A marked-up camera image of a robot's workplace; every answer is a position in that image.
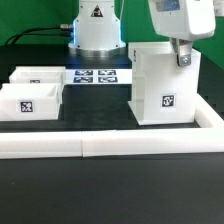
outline white container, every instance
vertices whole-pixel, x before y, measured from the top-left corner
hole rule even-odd
[[[57,119],[59,94],[58,84],[3,84],[0,121]]]
[[[179,67],[170,44],[132,46],[132,101],[140,125],[194,121],[201,54],[192,50],[190,66]]]
[[[60,103],[62,103],[62,91],[66,76],[65,67],[16,67],[9,77],[10,83],[58,83]]]

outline qr code sticker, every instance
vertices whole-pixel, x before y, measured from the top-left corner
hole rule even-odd
[[[93,83],[93,77],[75,77],[74,83]]]
[[[33,113],[33,102],[32,101],[21,101],[20,111],[22,113]]]
[[[162,96],[162,107],[163,108],[173,108],[176,105],[175,95],[163,95]]]
[[[80,70],[80,71],[75,71],[76,76],[93,76],[93,71],[92,70]]]
[[[117,75],[116,70],[99,70],[98,75]]]
[[[117,83],[117,77],[99,77],[99,83]]]

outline white plastic tray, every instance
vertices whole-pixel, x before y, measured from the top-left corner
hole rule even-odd
[[[30,83],[58,83],[59,100],[62,104],[62,91],[64,88],[64,80],[66,77],[65,67],[49,67],[49,66],[20,66],[9,76],[9,82],[12,84]]]
[[[57,119],[58,84],[3,84],[0,121]]]

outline black table surface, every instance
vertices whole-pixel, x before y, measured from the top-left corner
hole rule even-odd
[[[1,62],[5,61],[3,57],[5,54],[9,59],[6,52],[21,54],[22,49],[25,49],[25,52],[32,51],[33,46],[0,48]],[[3,68],[0,73],[2,80],[7,81],[7,75],[16,65],[38,65],[38,58],[40,58],[40,65],[58,65],[56,62],[58,57],[61,57],[60,52],[63,47],[57,50],[57,47],[49,46],[47,49],[46,55],[51,55],[54,59],[48,60],[46,57],[44,60],[44,51],[40,46],[39,49],[36,48],[39,54],[34,54],[38,55],[37,58],[33,56],[34,58],[25,61],[25,56],[21,56],[17,63],[19,56],[14,55],[14,59],[11,62],[9,60],[6,65],[0,62]],[[54,49],[54,54],[49,53],[51,49]],[[121,67],[129,66],[125,56],[122,56],[121,61],[125,61],[121,63]],[[106,68],[108,65],[109,62],[105,61],[103,67]],[[199,92],[222,115],[223,71],[204,56],[202,65]],[[113,88],[115,87],[90,86],[86,89],[86,87],[67,86],[63,94],[68,94],[69,97],[77,100],[77,103],[83,105],[84,101],[91,101],[88,91],[96,93],[103,91],[105,94],[98,94],[95,104],[89,104],[88,108],[82,109],[86,108],[89,115],[93,113],[97,116],[99,111],[96,105],[101,105],[104,113],[98,116],[102,120],[111,112],[116,115],[112,113],[115,117],[112,116],[113,118],[106,120],[103,125],[98,123],[99,127],[95,128],[109,127],[114,125],[114,119],[118,119],[121,123],[120,128],[126,124],[129,129],[132,129],[136,123],[131,120],[133,115],[123,101],[130,97],[130,86],[116,87],[120,91],[116,91],[112,98],[121,97],[123,100],[115,108],[111,101],[105,103],[104,100],[105,95],[114,92]],[[73,94],[79,94],[81,99],[85,100],[80,101],[80,98],[73,97]],[[61,123],[60,125],[58,123],[56,130],[63,129],[62,123],[67,118],[74,123],[82,120],[77,124],[77,129],[84,130],[85,126],[89,129],[89,124],[94,123],[94,116],[71,117],[72,113],[79,110],[78,107],[66,109],[66,102],[63,107],[60,113],[61,120],[58,121]],[[6,122],[4,125],[1,130],[10,129],[7,126],[9,123]],[[14,126],[15,130],[18,127],[19,131],[24,128],[15,123]],[[222,224],[223,208],[223,153],[0,160],[1,224]]]

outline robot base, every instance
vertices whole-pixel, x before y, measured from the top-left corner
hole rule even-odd
[[[69,46],[69,53],[75,54],[83,57],[98,57],[98,58],[106,58],[106,57],[112,57],[114,55],[123,54],[126,52],[126,44],[122,44],[122,47],[118,47],[115,49],[110,50],[84,50],[77,47],[77,45],[74,45],[70,43]]]

